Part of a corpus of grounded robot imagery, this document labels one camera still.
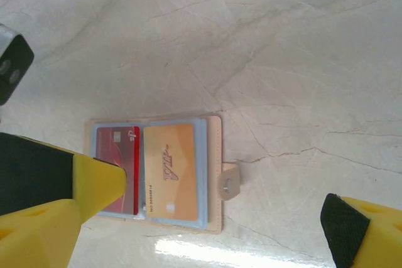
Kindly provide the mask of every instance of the table surface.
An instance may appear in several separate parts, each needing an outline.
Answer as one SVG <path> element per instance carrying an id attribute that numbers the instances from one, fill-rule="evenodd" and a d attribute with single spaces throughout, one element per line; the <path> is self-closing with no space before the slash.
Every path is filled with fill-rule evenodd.
<path id="1" fill-rule="evenodd" d="M 220 114 L 242 192 L 221 235 L 99 217 L 71 267 L 334 267 L 327 193 L 402 208 L 402 0 L 0 0 L 36 60 L 0 131 Z"/>

